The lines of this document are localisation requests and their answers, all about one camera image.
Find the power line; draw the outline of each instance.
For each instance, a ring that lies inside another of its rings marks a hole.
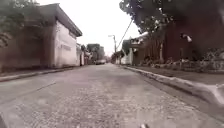
[[[125,31],[125,33],[124,33],[123,37],[121,38],[121,41],[120,41],[119,45],[117,46],[117,49],[118,49],[118,48],[119,48],[119,46],[121,45],[121,43],[122,43],[122,41],[123,41],[123,39],[124,39],[125,35],[126,35],[126,34],[127,34],[127,32],[128,32],[128,29],[131,27],[132,22],[133,22],[133,20],[131,20],[131,22],[129,23],[128,28],[126,29],[126,31]]]

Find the sky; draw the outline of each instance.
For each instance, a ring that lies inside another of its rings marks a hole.
[[[114,52],[115,35],[119,44],[131,18],[119,8],[121,0],[37,0],[41,5],[60,3],[60,7],[82,31],[78,43],[99,43],[106,55]],[[137,26],[132,23],[125,39],[139,36]]]

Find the distant building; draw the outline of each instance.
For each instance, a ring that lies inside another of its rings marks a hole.
[[[77,37],[80,29],[72,22],[59,4],[40,6],[40,12],[49,21],[45,28],[44,42],[26,42],[26,33],[21,33],[0,50],[0,68],[61,68],[77,66]]]

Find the car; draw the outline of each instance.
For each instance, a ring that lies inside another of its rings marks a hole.
[[[96,60],[95,61],[95,64],[96,65],[101,65],[101,64],[105,64],[105,63],[106,63],[106,60],[103,60],[103,59],[102,60]]]

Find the street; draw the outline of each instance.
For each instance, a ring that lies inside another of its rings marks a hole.
[[[0,83],[9,128],[223,128],[222,122],[112,64]]]

